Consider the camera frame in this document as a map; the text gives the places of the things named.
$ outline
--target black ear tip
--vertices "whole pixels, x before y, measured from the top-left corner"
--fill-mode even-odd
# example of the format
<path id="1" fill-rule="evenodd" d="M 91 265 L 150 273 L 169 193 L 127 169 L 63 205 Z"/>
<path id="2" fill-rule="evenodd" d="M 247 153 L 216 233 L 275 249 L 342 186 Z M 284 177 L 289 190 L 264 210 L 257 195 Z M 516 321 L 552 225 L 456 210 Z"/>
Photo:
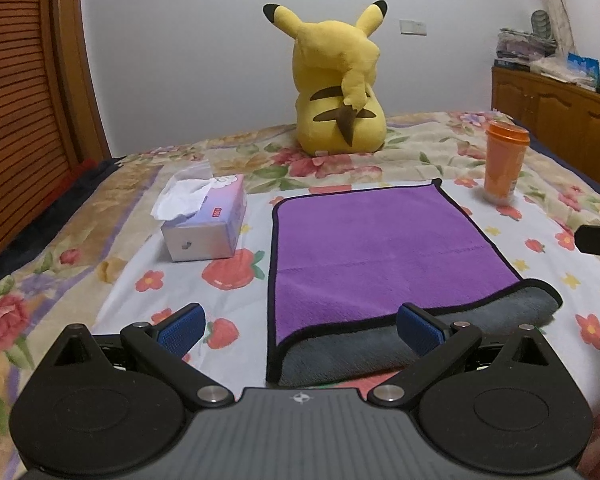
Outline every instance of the black ear tip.
<path id="1" fill-rule="evenodd" d="M 279 7 L 278 4 L 267 4 L 262 7 L 262 12 L 267 17 L 267 19 L 273 23 L 274 16 L 276 14 L 276 9 Z"/>
<path id="2" fill-rule="evenodd" d="M 382 12 L 382 17 L 384 18 L 386 16 L 386 10 L 387 10 L 386 1 L 378 0 L 378 1 L 374 2 L 374 5 L 377 5 L 379 7 L 380 12 Z"/>

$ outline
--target light switch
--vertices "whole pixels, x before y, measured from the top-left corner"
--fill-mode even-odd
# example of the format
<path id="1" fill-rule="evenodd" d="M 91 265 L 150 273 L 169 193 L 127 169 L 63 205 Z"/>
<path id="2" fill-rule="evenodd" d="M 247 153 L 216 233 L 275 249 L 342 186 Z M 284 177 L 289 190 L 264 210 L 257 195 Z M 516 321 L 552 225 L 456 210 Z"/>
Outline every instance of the light switch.
<path id="1" fill-rule="evenodd" d="M 427 24 L 413 20 L 400 20 L 400 34 L 411 34 L 415 36 L 427 35 Z"/>

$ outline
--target orange lid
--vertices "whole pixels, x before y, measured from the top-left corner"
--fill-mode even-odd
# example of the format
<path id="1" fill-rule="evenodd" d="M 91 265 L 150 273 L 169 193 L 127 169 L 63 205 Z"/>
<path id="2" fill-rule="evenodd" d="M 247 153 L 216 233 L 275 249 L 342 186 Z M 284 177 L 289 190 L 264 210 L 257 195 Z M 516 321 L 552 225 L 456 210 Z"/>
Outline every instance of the orange lid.
<path id="1" fill-rule="evenodd" d="M 515 124 L 505 123 L 503 121 L 490 121 L 487 126 L 487 133 L 515 144 L 529 144 L 529 132 Z"/>

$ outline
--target plush toy ear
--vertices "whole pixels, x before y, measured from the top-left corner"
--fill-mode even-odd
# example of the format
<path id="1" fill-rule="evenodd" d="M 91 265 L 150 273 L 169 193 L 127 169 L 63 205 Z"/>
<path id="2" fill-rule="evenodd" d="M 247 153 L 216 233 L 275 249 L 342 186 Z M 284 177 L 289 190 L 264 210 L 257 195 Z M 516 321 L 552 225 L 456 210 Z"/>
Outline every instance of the plush toy ear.
<path id="1" fill-rule="evenodd" d="M 369 5 L 365 12 L 360 14 L 356 22 L 356 28 L 359 28 L 366 34 L 367 37 L 380 27 L 384 15 L 386 14 L 386 1 L 378 0 L 375 3 Z"/>
<path id="2" fill-rule="evenodd" d="M 262 7 L 262 12 L 264 12 L 264 15 L 271 23 L 285 34 L 291 36 L 293 39 L 298 36 L 302 20 L 291 10 L 278 4 L 267 4 Z"/>

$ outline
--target pikachu plush toy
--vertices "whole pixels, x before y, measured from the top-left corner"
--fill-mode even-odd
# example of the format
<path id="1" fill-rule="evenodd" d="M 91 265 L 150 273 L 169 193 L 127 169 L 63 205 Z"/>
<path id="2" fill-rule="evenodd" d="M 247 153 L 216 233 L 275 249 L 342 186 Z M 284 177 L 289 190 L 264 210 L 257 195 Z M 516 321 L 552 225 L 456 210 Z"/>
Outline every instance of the pikachu plush toy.
<path id="1" fill-rule="evenodd" d="M 305 23 L 286 7 L 264 6 L 267 19 L 295 41 L 298 141 L 310 155 L 370 153 L 384 143 L 386 120 L 372 89 L 380 50 L 368 37 L 386 8 L 379 0 L 349 25 Z"/>

